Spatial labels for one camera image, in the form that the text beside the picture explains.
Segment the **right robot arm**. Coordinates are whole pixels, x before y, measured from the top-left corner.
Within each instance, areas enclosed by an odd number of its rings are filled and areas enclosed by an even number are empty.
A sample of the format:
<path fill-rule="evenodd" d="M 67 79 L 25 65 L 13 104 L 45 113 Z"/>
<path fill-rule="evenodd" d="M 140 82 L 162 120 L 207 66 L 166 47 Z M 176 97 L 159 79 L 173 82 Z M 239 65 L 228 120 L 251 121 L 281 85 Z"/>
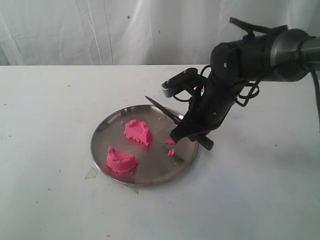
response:
<path fill-rule="evenodd" d="M 167 98 L 190 94 L 183 119 L 173 117 L 170 137 L 213 147 L 209 132 L 225 120 L 233 105 L 245 107 L 259 92 L 259 83 L 297 82 L 311 74 L 319 89 L 320 40 L 300 29 L 266 29 L 260 36 L 248 31 L 241 39 L 222 42 L 211 52 L 208 76 L 191 67 L 162 84 Z"/>

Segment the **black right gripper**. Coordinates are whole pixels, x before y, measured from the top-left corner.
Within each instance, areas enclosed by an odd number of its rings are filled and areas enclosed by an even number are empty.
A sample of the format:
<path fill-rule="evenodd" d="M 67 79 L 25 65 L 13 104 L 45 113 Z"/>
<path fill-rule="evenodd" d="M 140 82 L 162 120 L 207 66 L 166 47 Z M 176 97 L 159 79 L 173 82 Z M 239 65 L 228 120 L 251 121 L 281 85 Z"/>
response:
<path fill-rule="evenodd" d="M 214 73 L 210 73 L 200 99 L 170 132 L 172 140 L 178 143 L 187 138 L 192 142 L 201 140 L 213 143 L 207 135 L 221 126 L 247 83 L 240 80 L 228 85 Z"/>

